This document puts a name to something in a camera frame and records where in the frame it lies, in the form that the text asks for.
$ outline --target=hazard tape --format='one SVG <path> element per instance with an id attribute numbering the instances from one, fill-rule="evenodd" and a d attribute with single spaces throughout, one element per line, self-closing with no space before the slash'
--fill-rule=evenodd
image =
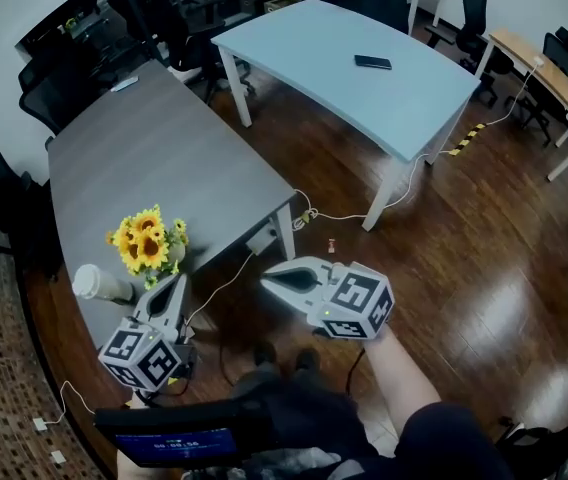
<path id="1" fill-rule="evenodd" d="M 466 138 L 462 140 L 455 149 L 449 151 L 448 154 L 451 156 L 459 155 L 462 152 L 462 150 L 470 144 L 471 140 L 473 140 L 473 137 L 475 137 L 478 134 L 478 132 L 480 130 L 483 130 L 484 128 L 486 128 L 485 124 L 481 123 L 478 124 L 475 128 L 473 128 L 470 132 L 468 132 Z"/>

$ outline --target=patterned rug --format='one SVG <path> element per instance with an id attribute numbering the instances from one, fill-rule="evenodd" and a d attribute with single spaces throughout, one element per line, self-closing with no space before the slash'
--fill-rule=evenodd
<path id="1" fill-rule="evenodd" d="M 33 418 L 60 412 L 26 326 L 13 258 L 0 254 L 0 478 L 103 478 L 66 420 L 35 430 Z M 55 450 L 66 462 L 53 460 Z"/>

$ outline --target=flower bouquet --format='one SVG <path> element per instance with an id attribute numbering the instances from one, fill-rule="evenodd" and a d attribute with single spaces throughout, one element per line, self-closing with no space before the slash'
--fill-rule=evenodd
<path id="1" fill-rule="evenodd" d="M 123 219 L 117 231 L 106 234 L 106 243 L 117 247 L 129 274 L 144 275 L 144 288 L 150 290 L 158 278 L 179 272 L 188 245 L 186 223 L 175 219 L 171 228 L 165 228 L 156 204 Z"/>

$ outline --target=wooden floor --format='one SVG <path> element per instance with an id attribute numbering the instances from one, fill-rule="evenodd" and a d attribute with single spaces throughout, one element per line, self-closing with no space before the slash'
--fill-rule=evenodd
<path id="1" fill-rule="evenodd" d="M 452 48 L 442 51 L 459 56 Z M 366 213 L 387 155 L 297 91 L 259 73 L 254 79 L 258 96 L 249 101 L 250 129 L 241 126 L 230 94 L 216 96 L 215 111 L 321 212 Z M 500 117 L 501 102 L 518 87 L 514 77 L 499 80 L 502 98 L 493 111 L 471 103 L 451 143 L 477 123 Z M 527 426 L 568 424 L 568 170 L 554 183 L 545 178 L 567 154 L 568 141 L 559 150 L 542 144 L 541 133 L 500 123 L 461 155 L 441 156 L 432 168 L 420 163 L 411 195 L 387 210 L 372 232 L 359 219 L 318 218 L 295 234 L 299 256 L 357 260 L 388 276 L 397 299 L 391 328 L 442 397 L 471 408 L 493 436 L 501 415 Z M 303 198 L 296 198 L 293 213 L 304 209 Z M 336 240 L 334 255 L 327 254 L 330 238 Z M 196 297 L 205 300 L 230 279 L 246 254 L 238 245 L 198 272 Z M 220 337 L 232 380 L 251 369 L 251 347 L 266 338 L 275 343 L 285 370 L 300 347 L 316 347 L 326 375 L 336 389 L 344 388 L 358 345 L 311 336 L 259 288 L 260 273 L 281 260 L 277 250 L 251 259 L 237 282 L 213 299 L 197 326 L 212 326 L 219 335 L 201 333 L 195 379 L 183 397 L 164 403 L 227 395 L 230 386 L 218 363 Z M 66 272 L 54 284 L 29 274 L 27 289 L 58 384 L 70 380 L 90 407 L 126 401 L 126 391 L 97 362 Z M 369 438 L 389 453 L 396 437 L 366 360 L 354 376 L 353 393 Z M 90 415 L 75 397 L 69 406 L 114 468 L 114 451 L 92 429 Z"/>

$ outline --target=shoe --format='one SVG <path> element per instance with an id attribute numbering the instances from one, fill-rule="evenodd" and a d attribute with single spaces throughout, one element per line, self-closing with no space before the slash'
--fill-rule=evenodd
<path id="1" fill-rule="evenodd" d="M 296 370 L 313 370 L 319 371 L 320 369 L 320 354 L 314 348 L 304 348 L 300 350 L 295 360 Z"/>
<path id="2" fill-rule="evenodd" d="M 273 344 L 263 341 L 255 345 L 253 361 L 255 361 L 255 366 L 259 366 L 264 362 L 275 364 L 277 362 L 277 352 L 275 352 Z"/>

